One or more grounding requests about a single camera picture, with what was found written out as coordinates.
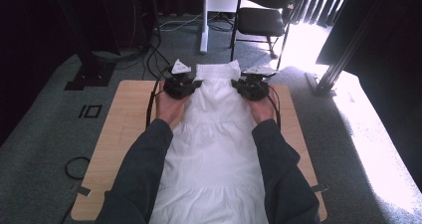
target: black controller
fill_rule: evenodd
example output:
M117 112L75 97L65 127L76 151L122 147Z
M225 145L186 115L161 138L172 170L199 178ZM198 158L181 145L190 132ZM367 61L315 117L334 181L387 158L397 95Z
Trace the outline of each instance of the black controller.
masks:
M192 95L201 85L202 81L193 81L186 73L172 74L171 78L165 79L164 90L172 98L181 100Z
M259 74L242 74L246 76L245 80L232 80L232 87L249 101L260 101L268 94L268 84L263 82L263 78L267 76Z

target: dark wall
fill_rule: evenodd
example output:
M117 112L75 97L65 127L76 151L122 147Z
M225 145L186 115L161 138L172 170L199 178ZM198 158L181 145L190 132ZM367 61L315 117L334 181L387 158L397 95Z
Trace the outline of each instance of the dark wall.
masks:
M46 0L0 0L0 145L73 54Z
M317 59L335 64L358 29L366 34L346 71L360 83L422 187L422 0L347 0Z

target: white skirt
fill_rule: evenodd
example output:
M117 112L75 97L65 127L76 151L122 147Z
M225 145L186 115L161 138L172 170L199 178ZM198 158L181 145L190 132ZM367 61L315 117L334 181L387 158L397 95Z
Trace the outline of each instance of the white skirt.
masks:
M237 61L197 65L202 85L167 151L149 223L268 223L248 105L232 88Z

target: gray carpet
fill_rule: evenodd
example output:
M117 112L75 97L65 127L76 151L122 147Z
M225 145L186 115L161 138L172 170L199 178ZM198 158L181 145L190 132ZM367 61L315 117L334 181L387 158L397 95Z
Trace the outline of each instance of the gray carpet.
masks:
M227 27L227 24L216 25ZM198 26L184 26L173 32L162 32L158 50L170 63L180 59L193 68L196 64L228 63L231 33L210 30L208 53L201 55L200 31ZM158 39L154 37L152 43L157 45ZM239 43L237 49L235 59L242 69L270 62L265 49L249 43ZM142 77L153 80L143 65L146 58L117 64L108 87L85 88L79 92L64 91L66 83L78 71L78 58L70 57L57 69L0 149L0 223L61 223L76 198L75 188L81 184L80 180L66 175L65 163L77 156L92 156L120 81ZM157 59L159 68L166 66L164 60ZM149 64L156 72L154 56ZM305 72L291 65L283 64L270 83L289 86L316 177L319 183L329 186L322 194L328 213L324 223L420 223L422 197L400 160L397 165L401 176L395 177L403 178L409 190L389 191L392 195L410 192L415 198L411 209L388 202L374 191L375 185L369 183L370 175L356 152L351 124L347 123L344 112L339 111L334 99L314 97ZM360 89L358 83L348 85ZM102 109L97 118L80 117L83 106L99 105ZM385 142L391 147L382 126L364 124L361 128L374 142ZM71 170L75 175L83 175L86 168L80 160L73 163ZM79 222L68 215L66 223Z

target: person's right arm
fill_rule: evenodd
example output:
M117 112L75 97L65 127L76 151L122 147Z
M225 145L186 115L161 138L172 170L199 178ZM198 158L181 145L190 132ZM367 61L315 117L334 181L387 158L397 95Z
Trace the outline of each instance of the person's right arm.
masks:
M273 119L273 105L267 98L245 102L257 123L252 136L263 173L269 223L320 223L319 202L298 168L299 154L286 143Z

